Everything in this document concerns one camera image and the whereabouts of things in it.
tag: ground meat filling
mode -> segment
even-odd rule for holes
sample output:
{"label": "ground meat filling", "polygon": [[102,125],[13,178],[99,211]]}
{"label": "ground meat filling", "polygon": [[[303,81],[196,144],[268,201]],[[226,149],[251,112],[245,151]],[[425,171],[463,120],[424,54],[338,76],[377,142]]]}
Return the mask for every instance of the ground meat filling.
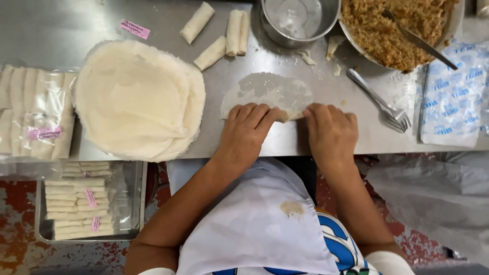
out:
{"label": "ground meat filling", "polygon": [[382,16],[385,8],[401,26],[430,45],[439,40],[454,0],[343,0],[343,23],[354,41],[386,67],[412,71],[434,57],[409,42],[396,23]]}

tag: hand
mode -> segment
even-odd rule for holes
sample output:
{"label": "hand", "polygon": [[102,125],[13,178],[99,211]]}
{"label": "hand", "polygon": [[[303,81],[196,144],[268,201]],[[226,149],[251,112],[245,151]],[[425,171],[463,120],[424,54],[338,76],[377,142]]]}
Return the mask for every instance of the hand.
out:
{"label": "hand", "polygon": [[229,111],[221,143],[211,160],[225,167],[234,179],[242,175],[258,158],[263,141],[279,114],[277,107],[270,109],[267,104],[235,106]]}
{"label": "hand", "polygon": [[356,169],[353,152],[358,140],[355,114],[345,114],[333,105],[313,103],[303,111],[309,129],[312,157],[325,177]]}

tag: food stain on apron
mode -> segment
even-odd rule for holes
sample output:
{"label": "food stain on apron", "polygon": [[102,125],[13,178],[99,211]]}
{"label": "food stain on apron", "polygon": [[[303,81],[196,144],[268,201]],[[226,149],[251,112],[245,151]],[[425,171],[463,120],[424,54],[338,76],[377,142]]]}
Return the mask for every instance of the food stain on apron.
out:
{"label": "food stain on apron", "polygon": [[294,213],[297,214],[298,216],[304,214],[304,209],[302,208],[302,205],[292,201],[283,202],[280,205],[280,210],[282,210],[285,214],[287,214],[287,217],[293,216]]}

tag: serving spoon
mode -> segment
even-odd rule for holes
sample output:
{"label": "serving spoon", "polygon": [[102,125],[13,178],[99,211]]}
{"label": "serving spoon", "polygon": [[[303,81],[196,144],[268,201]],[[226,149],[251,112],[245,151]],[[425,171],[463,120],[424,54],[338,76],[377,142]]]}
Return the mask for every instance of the serving spoon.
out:
{"label": "serving spoon", "polygon": [[384,12],[382,12],[382,16],[383,17],[387,17],[390,20],[392,20],[393,22],[395,22],[396,25],[397,25],[397,27],[398,27],[398,29],[414,45],[416,45],[419,48],[422,48],[427,53],[431,54],[432,56],[434,56],[435,58],[437,58],[441,62],[445,63],[445,65],[449,66],[450,68],[452,68],[454,70],[458,69],[458,67],[455,64],[453,64],[450,60],[448,60],[448,58],[446,58],[445,56],[443,56],[440,52],[438,52],[435,48],[433,48],[430,44],[428,44],[428,42],[426,42],[425,40],[423,40],[421,37],[417,36],[416,34],[408,31],[405,28],[403,28],[399,24],[399,22],[396,20],[396,18],[394,17],[394,14],[392,13],[392,11],[390,11],[388,9],[384,9]]}

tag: person's left hand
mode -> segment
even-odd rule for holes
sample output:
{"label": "person's left hand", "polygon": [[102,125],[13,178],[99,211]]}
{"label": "person's left hand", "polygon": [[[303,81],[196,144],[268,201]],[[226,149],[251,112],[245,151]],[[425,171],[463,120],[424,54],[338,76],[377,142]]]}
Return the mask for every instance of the person's left hand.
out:
{"label": "person's left hand", "polygon": [[222,165],[232,177],[239,177],[256,161],[262,144],[280,110],[267,104],[237,105],[222,131],[221,143],[211,160]]}

